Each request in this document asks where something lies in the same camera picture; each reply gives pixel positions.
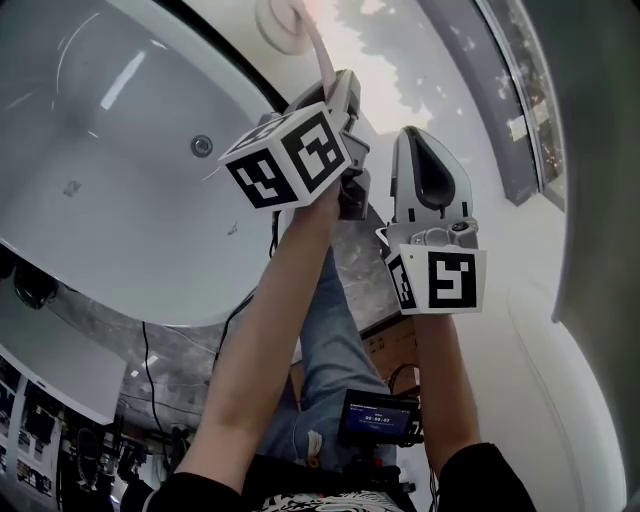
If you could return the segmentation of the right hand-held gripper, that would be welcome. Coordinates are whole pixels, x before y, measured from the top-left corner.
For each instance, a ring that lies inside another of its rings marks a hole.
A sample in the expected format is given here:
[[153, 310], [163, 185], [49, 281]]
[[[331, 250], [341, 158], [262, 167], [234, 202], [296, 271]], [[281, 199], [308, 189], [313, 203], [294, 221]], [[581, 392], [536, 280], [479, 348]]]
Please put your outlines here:
[[483, 308], [487, 252], [479, 248], [469, 175], [437, 138], [420, 135], [435, 163], [422, 180], [425, 197], [437, 200], [443, 219], [417, 220], [419, 168], [414, 126], [403, 127], [393, 146], [391, 196], [396, 223], [375, 231], [380, 253], [403, 315], [479, 313]]

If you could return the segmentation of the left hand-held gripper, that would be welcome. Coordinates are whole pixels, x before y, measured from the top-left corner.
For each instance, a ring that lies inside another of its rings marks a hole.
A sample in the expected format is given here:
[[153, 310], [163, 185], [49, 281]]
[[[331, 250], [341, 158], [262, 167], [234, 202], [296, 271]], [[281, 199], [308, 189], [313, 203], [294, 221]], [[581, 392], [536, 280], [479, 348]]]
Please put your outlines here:
[[342, 220], [363, 220], [371, 177], [370, 146], [352, 134], [360, 116], [361, 85], [354, 71], [339, 70], [328, 96], [316, 82], [285, 113], [263, 119], [218, 159], [251, 205], [275, 212], [312, 204], [340, 184]]

